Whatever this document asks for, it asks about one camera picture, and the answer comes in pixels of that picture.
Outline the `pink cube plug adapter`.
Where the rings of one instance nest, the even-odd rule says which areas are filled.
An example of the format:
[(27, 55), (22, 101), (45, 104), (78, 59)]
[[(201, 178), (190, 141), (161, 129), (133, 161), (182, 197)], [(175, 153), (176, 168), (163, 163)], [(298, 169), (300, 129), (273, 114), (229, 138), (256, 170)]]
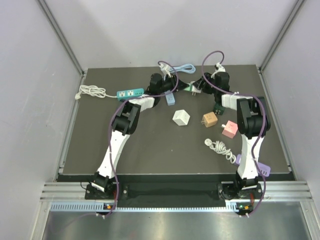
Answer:
[(233, 139), (238, 132), (238, 125), (230, 120), (226, 124), (222, 124), (221, 127), (223, 128), (222, 135), (230, 139)]

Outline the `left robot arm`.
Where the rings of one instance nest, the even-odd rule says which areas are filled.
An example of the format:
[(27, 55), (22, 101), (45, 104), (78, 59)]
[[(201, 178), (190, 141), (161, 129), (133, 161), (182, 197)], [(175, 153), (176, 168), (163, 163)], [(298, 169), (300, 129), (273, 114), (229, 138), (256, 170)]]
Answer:
[(116, 167), (126, 142), (137, 129), (140, 113), (154, 108), (161, 97), (183, 88), (184, 83), (179, 80), (177, 71), (166, 71), (164, 75), (154, 73), (142, 95), (121, 100), (108, 126), (105, 156), (90, 182), (98, 195), (106, 199), (119, 190)]

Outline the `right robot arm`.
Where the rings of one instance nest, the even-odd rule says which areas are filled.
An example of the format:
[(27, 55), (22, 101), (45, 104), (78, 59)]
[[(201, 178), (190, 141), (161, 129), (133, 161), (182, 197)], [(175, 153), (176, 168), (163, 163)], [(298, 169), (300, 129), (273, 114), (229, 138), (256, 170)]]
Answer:
[(259, 154), (271, 123), (265, 98), (231, 92), (229, 80), (230, 75), (225, 71), (205, 72), (192, 85), (202, 93), (214, 95), (216, 106), (236, 111), (237, 128), (242, 140), (240, 164), (233, 186), (225, 186), (222, 193), (228, 199), (235, 196), (245, 198), (261, 188), (258, 183), (262, 174), (258, 165)]

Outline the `orange cube adapter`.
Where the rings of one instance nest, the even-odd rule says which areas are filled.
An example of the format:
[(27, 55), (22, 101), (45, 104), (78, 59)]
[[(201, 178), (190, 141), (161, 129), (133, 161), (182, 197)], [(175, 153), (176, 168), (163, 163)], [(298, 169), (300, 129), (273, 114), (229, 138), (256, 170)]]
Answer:
[(213, 111), (204, 114), (201, 119), (201, 124), (204, 125), (206, 128), (216, 125), (217, 122), (218, 122), (218, 118)]

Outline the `purple power strip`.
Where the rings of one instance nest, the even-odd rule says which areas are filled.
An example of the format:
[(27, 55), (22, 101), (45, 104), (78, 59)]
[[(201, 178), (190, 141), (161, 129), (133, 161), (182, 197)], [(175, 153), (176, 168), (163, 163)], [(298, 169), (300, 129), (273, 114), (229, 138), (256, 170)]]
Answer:
[[(236, 156), (234, 165), (239, 166), (241, 163), (241, 154), (238, 154)], [(259, 173), (260, 176), (265, 176), (265, 177), (269, 177), (270, 173), (271, 173), (271, 168), (268, 165), (265, 165), (263, 163), (258, 162), (257, 163), (261, 173)]]

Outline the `teal power strip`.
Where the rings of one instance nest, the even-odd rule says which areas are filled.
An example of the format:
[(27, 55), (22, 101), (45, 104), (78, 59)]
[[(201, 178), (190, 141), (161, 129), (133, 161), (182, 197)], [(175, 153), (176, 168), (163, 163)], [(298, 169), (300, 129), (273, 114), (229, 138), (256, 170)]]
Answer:
[(145, 90), (143, 88), (120, 90), (116, 93), (116, 98), (118, 101), (127, 100), (130, 98), (141, 97), (144, 93), (145, 93)]

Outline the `small green cube adapter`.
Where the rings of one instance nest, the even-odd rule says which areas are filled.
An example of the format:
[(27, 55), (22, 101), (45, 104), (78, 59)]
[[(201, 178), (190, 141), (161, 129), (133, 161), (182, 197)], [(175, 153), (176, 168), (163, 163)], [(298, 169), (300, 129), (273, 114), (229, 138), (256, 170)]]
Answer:
[(184, 90), (184, 91), (187, 91), (187, 92), (191, 92), (191, 91), (192, 91), (192, 84), (189, 83), (189, 84), (187, 85), (187, 87), (184, 88), (183, 90)]

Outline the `white cube adapter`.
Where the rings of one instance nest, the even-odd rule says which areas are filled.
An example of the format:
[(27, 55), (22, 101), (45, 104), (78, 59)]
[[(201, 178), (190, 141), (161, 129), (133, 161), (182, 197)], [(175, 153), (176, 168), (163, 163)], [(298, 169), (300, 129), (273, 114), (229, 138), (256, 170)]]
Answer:
[(190, 120), (190, 115), (184, 110), (176, 110), (172, 120), (178, 125), (178, 126), (187, 126)]
[(197, 89), (197, 88), (193, 85), (194, 82), (195, 82), (195, 81), (191, 81), (191, 82), (190, 82), (190, 91), (191, 91), (191, 95), (192, 95), (192, 96), (195, 96), (196, 94), (200, 94), (200, 93), (202, 92), (201, 90)]

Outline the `light blue power strip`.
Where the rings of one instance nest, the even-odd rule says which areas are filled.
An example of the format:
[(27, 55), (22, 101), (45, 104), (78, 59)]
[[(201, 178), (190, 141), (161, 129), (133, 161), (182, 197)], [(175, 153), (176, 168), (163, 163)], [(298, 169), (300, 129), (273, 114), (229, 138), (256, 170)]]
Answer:
[(172, 92), (170, 92), (170, 91), (167, 91), (165, 93), (165, 99), (166, 99), (166, 103), (167, 103), (168, 106), (173, 106), (176, 103), (174, 94)]

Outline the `dark green cube adapter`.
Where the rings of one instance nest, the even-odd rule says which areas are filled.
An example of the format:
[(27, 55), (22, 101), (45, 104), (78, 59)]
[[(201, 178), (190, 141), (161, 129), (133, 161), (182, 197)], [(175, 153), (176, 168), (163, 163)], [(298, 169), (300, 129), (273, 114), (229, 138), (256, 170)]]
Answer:
[(213, 112), (216, 114), (216, 115), (223, 115), (224, 114), (224, 111), (225, 111), (225, 107), (223, 107), (221, 104), (219, 103), (215, 103), (214, 107), (213, 107)]

